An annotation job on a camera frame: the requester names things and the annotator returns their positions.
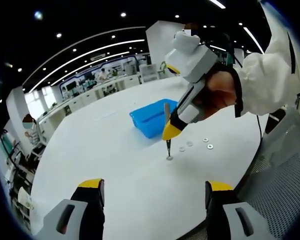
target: blue plastic bin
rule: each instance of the blue plastic bin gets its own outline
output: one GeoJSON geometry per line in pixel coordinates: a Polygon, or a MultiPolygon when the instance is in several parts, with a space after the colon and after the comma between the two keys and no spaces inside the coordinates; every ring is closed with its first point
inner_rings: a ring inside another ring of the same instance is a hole
{"type": "Polygon", "coordinates": [[[165,127],[164,104],[168,103],[170,114],[176,108],[177,102],[170,99],[162,99],[150,105],[130,112],[133,124],[147,138],[151,139],[162,134],[165,127]]]}

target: round table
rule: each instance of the round table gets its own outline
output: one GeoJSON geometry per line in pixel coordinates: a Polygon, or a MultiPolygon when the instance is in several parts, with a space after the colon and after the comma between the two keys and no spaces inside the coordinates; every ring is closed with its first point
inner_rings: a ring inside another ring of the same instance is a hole
{"type": "MultiPolygon", "coordinates": [[[[175,240],[200,224],[206,217],[205,181],[235,187],[255,156],[260,133],[255,115],[235,118],[229,106],[173,138],[173,160],[166,160],[166,142],[161,136],[143,136],[129,113],[165,98],[178,101],[186,87],[181,77],[156,80],[67,116],[34,177],[32,233],[39,232],[44,216],[61,200],[71,198],[78,184],[95,178],[105,182],[104,240],[175,240]]],[[[260,117],[262,132],[267,119],[260,117]]]]}

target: hand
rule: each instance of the hand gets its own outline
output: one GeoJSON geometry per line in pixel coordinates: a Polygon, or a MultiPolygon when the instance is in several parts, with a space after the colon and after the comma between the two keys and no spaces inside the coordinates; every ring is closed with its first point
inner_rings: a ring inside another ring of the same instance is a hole
{"type": "Polygon", "coordinates": [[[201,91],[193,103],[204,109],[199,117],[202,121],[212,116],[220,109],[236,104],[236,91],[234,79],[227,71],[218,71],[206,80],[205,90],[201,91]]]}

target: gray mesh surface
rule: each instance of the gray mesh surface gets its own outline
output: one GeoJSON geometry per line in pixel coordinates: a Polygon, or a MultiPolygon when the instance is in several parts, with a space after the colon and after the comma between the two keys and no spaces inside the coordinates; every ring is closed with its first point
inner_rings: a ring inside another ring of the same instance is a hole
{"type": "MultiPolygon", "coordinates": [[[[268,222],[271,234],[280,239],[300,213],[300,115],[289,109],[283,120],[265,136],[253,167],[238,196],[268,222]]],[[[183,240],[207,238],[204,226],[183,240]]]]}

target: white wall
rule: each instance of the white wall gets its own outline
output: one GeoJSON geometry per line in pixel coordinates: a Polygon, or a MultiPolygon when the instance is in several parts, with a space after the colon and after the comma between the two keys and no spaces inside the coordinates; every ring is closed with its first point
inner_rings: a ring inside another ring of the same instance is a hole
{"type": "Polygon", "coordinates": [[[63,101],[63,97],[62,97],[61,90],[60,90],[60,84],[56,85],[56,86],[52,86],[51,89],[52,89],[52,93],[55,97],[56,103],[61,104],[63,101]]]}
{"type": "Polygon", "coordinates": [[[41,101],[43,110],[44,110],[45,112],[47,112],[47,111],[49,110],[49,108],[48,108],[48,105],[47,105],[47,103],[46,103],[45,96],[44,96],[44,93],[42,92],[42,89],[39,89],[39,90],[38,90],[38,95],[39,95],[39,99],[40,99],[40,101],[41,101]]]}
{"type": "Polygon", "coordinates": [[[158,71],[161,63],[165,60],[165,56],[173,50],[172,41],[175,34],[182,31],[184,26],[184,24],[176,22],[157,21],[145,31],[151,62],[156,64],[158,71]]]}
{"type": "Polygon", "coordinates": [[[20,140],[20,146],[25,155],[31,153],[32,145],[29,139],[25,136],[25,128],[22,124],[24,117],[29,114],[29,109],[26,103],[22,86],[14,88],[6,99],[6,107],[10,116],[10,120],[15,129],[16,135],[20,140]]]}
{"type": "Polygon", "coordinates": [[[12,135],[12,137],[14,137],[14,139],[15,139],[16,142],[20,141],[20,139],[19,139],[19,137],[17,135],[17,132],[16,132],[16,130],[15,130],[13,124],[12,124],[11,119],[8,120],[8,122],[4,126],[4,129],[7,130],[12,135]]]}
{"type": "Polygon", "coordinates": [[[234,55],[238,59],[238,61],[243,65],[245,59],[245,52],[240,48],[234,49],[234,55]]]}

